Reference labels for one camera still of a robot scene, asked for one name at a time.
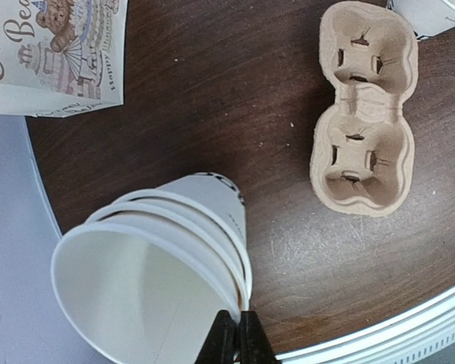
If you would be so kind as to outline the brown pulp cup carrier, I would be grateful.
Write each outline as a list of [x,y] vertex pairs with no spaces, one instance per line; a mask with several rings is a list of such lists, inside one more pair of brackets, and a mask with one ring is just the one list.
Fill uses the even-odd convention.
[[415,155],[403,104],[418,81],[418,43],[398,14],[344,1],[322,16],[319,63],[334,103],[318,119],[309,165],[328,208],[386,216],[408,196]]

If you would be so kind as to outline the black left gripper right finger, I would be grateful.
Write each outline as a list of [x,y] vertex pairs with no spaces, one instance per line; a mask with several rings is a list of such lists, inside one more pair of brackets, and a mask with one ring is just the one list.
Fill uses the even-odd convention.
[[239,344],[239,359],[242,364],[278,364],[268,337],[254,311],[241,312],[240,324],[237,331]]

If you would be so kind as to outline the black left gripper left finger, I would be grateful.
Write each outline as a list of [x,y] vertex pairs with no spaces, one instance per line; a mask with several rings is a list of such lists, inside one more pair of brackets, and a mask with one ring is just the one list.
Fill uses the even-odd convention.
[[233,364],[236,322],[227,310],[215,317],[195,364]]

